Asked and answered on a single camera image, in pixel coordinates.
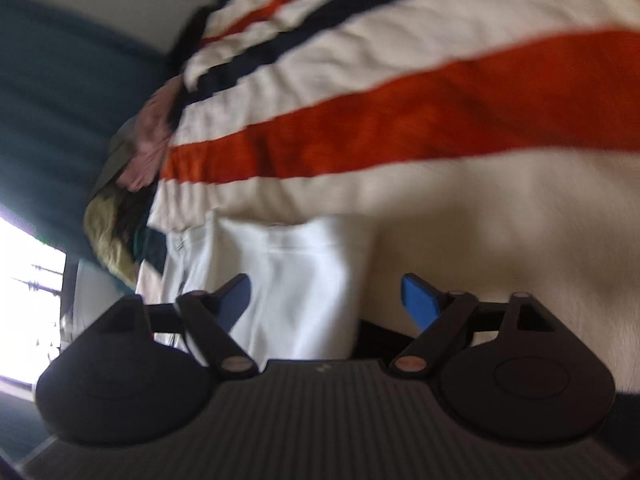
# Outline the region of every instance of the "ribbed surface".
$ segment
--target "ribbed surface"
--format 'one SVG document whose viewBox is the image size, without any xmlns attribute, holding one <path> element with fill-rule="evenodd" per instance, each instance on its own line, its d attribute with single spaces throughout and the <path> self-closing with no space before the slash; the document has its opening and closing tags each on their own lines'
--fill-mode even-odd
<svg viewBox="0 0 640 480">
<path fill-rule="evenodd" d="M 188 427 L 142 446 L 55 442 L 34 479 L 617 479 L 592 440 L 557 450 L 502 447 L 460 428 L 424 384 L 376 362 L 272 363 L 227 383 Z"/>
</svg>

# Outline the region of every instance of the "round pad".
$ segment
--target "round pad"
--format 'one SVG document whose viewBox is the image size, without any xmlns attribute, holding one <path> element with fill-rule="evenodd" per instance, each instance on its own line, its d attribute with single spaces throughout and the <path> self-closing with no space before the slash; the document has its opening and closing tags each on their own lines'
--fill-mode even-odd
<svg viewBox="0 0 640 480">
<path fill-rule="evenodd" d="M 137 335 L 81 338 L 52 362 L 36 403 L 64 440 L 120 446 L 163 436 L 209 399 L 211 379 L 187 354 Z"/>
<path fill-rule="evenodd" d="M 606 367 L 586 348 L 518 336 L 465 349 L 444 367 L 440 388 L 456 415 L 523 444 L 581 438 L 601 424 L 615 394 Z"/>
</svg>

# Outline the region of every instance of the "window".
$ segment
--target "window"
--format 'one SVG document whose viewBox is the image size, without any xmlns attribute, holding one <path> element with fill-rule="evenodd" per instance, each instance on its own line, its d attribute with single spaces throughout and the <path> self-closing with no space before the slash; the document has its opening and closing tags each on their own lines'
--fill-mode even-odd
<svg viewBox="0 0 640 480">
<path fill-rule="evenodd" d="M 36 382 L 60 348 L 65 254 L 0 219 L 0 376 Z"/>
</svg>

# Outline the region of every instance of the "metal rivet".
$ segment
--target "metal rivet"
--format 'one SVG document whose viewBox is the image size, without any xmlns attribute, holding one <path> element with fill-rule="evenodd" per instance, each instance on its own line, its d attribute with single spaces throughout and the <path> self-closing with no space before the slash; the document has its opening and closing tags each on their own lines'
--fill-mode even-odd
<svg viewBox="0 0 640 480">
<path fill-rule="evenodd" d="M 233 357 L 227 357 L 222 361 L 222 369 L 231 372 L 233 374 L 241 374 L 251 370 L 254 363 L 251 359 L 243 357 L 241 355 L 234 355 Z"/>
<path fill-rule="evenodd" d="M 417 355 L 405 355 L 396 359 L 395 365 L 398 370 L 415 374 L 426 369 L 427 361 Z"/>
</svg>

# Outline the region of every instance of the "striped blanket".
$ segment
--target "striped blanket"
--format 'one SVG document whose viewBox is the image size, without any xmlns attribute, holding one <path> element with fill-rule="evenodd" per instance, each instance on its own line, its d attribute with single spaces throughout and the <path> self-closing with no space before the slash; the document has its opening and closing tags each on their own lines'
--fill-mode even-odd
<svg viewBox="0 0 640 480">
<path fill-rule="evenodd" d="M 640 0 L 218 0 L 150 224 L 374 220 L 400 278 L 528 290 L 640 390 Z"/>
</svg>

